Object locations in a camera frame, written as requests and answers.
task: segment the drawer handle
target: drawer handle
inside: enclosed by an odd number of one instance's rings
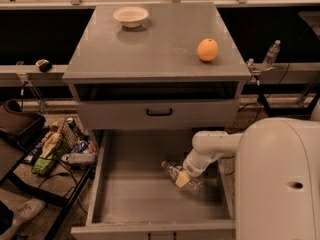
[[[171,116],[173,113],[173,109],[170,108],[166,113],[152,113],[148,108],[146,109],[146,114],[148,116]]]

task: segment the cabinet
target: cabinet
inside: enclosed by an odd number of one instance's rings
[[[141,6],[149,17],[125,28],[112,17],[124,6]],[[209,63],[197,56],[204,38],[219,44]],[[159,169],[163,159],[183,161],[192,128],[230,126],[249,79],[213,3],[98,5],[63,79],[100,147],[87,225],[75,237],[232,238],[234,222],[212,188],[189,200]],[[211,176],[205,180],[218,188]]]

